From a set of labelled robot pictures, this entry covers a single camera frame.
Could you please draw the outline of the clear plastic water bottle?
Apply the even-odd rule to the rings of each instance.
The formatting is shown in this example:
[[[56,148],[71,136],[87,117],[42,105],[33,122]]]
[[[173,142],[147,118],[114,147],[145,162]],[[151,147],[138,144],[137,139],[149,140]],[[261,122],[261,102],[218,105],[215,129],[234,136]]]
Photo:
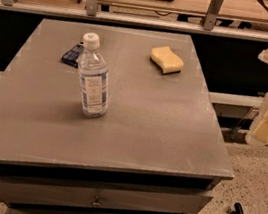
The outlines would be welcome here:
[[[108,65],[100,50],[96,33],[85,33],[84,49],[78,57],[82,109],[87,117],[100,117],[108,108]]]

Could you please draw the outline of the yellow sponge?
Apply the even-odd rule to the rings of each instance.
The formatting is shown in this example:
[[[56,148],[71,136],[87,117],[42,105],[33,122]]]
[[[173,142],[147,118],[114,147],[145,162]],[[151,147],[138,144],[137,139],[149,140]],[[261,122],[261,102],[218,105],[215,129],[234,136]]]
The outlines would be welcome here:
[[[178,55],[174,54],[168,46],[152,48],[150,57],[165,75],[180,72],[183,69],[184,61]]]

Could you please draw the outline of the grey drawer cabinet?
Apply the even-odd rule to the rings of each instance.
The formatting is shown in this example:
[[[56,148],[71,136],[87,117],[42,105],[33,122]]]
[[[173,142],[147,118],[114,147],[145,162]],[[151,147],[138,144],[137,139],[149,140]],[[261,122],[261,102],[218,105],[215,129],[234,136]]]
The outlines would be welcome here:
[[[193,42],[187,35],[97,26],[109,65],[109,108],[81,109],[75,68],[62,54],[89,24],[44,20],[0,79],[0,177],[212,191],[233,176]],[[151,49],[184,61],[163,74]],[[4,203],[7,208],[174,214]]]

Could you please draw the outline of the dark blue snack packet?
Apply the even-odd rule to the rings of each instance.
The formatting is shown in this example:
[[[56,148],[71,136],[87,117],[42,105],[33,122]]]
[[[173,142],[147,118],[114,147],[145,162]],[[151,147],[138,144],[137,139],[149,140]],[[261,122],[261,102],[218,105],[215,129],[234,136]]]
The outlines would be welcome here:
[[[83,49],[83,43],[76,44],[74,47],[69,49],[67,53],[62,55],[61,61],[64,62],[64,64],[70,65],[71,67],[77,67],[77,59],[79,58],[79,55]]]

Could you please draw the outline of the top grey drawer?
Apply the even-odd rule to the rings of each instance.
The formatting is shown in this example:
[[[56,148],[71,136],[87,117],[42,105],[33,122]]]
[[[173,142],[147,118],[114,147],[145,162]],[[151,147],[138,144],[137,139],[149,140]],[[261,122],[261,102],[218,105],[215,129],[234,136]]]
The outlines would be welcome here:
[[[0,202],[46,206],[196,214],[212,191],[42,178],[0,177]]]

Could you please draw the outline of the metal railing frame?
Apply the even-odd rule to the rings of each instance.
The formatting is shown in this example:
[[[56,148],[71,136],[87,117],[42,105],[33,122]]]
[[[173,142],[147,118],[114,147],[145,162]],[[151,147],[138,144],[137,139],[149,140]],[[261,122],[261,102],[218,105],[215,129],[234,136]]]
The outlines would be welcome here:
[[[268,41],[268,0],[0,0],[0,9]]]

